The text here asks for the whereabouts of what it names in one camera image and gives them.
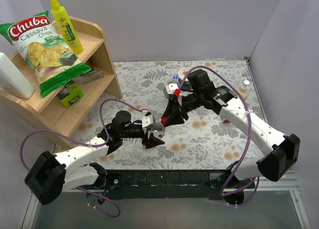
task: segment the green chip bag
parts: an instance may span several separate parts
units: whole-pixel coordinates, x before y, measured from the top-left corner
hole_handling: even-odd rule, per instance
[[[1,24],[0,34],[34,70],[42,97],[91,70],[56,32],[48,11],[23,21]]]

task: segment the white wall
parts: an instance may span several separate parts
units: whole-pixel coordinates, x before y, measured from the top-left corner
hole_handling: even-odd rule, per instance
[[[0,24],[41,11],[38,0],[0,0]],[[1,35],[0,51],[8,56],[15,52]],[[3,229],[21,227],[30,200],[31,192],[24,184],[27,171],[20,162],[19,148],[24,137],[33,131],[34,128],[0,103],[0,228]],[[30,141],[26,143],[24,155],[31,166],[41,152],[51,148],[51,143],[42,135],[35,135]]]
[[[49,0],[40,0],[51,9]],[[59,0],[102,26],[114,60],[251,56],[279,0]]]
[[[301,139],[294,170],[319,228],[319,0],[281,0],[251,57],[267,118]]]

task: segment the yellow glue bottle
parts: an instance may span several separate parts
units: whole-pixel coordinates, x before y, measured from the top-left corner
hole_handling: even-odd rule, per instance
[[[74,30],[65,7],[61,6],[57,0],[50,1],[52,5],[51,13],[61,30],[65,42],[71,47],[75,54],[80,54],[83,51],[83,46]]]

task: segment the floral pattern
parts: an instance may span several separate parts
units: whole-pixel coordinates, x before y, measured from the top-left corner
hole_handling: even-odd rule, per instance
[[[124,94],[124,100],[133,106],[146,108],[156,120],[161,118],[167,99],[163,87],[182,67],[206,65],[238,86],[246,77],[251,80],[248,67],[243,60],[204,61],[137,61],[115,62],[116,72]],[[222,81],[209,72],[215,85]],[[247,103],[260,118],[263,114],[253,84],[249,86]],[[73,133],[74,139],[88,141],[102,130],[99,107],[103,100],[113,96],[103,94],[87,113],[83,122]],[[116,112],[127,110],[132,121],[141,119],[141,114],[119,102],[107,102],[103,117],[109,123]],[[189,113],[185,124],[166,128],[163,141],[151,149],[145,149],[140,139],[124,139],[123,146],[108,156],[97,159],[106,169],[225,169],[238,160],[247,137],[231,123],[223,123],[213,111],[203,107]],[[260,156],[261,152],[251,142],[246,158]]]

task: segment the yellow bottle cap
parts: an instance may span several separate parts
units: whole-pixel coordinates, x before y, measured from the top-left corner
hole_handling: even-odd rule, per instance
[[[60,3],[58,2],[58,0],[50,0],[50,1],[51,1],[52,9],[54,11],[59,11],[61,6],[60,6]]]

